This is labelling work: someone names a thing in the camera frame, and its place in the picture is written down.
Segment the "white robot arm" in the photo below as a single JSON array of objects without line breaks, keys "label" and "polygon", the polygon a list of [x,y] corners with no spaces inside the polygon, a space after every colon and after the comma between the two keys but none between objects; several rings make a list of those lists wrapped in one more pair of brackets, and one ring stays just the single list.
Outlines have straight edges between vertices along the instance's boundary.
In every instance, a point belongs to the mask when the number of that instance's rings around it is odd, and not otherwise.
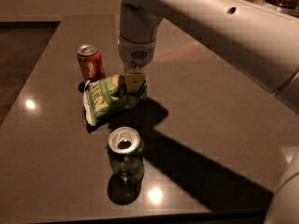
[{"label": "white robot arm", "polygon": [[121,0],[120,42],[134,49],[151,29],[133,28],[133,18],[165,18],[299,113],[298,22],[242,0]]}]

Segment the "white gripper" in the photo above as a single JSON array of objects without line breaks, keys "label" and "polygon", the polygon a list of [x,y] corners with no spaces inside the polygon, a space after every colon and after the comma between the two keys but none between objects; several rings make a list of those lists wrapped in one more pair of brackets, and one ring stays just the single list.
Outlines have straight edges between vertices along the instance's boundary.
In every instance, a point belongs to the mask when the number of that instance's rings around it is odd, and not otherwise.
[{"label": "white gripper", "polygon": [[139,44],[131,42],[119,35],[118,45],[122,62],[126,65],[130,65],[124,71],[127,91],[129,93],[135,93],[146,80],[144,69],[141,66],[146,66],[152,61],[156,41]]}]

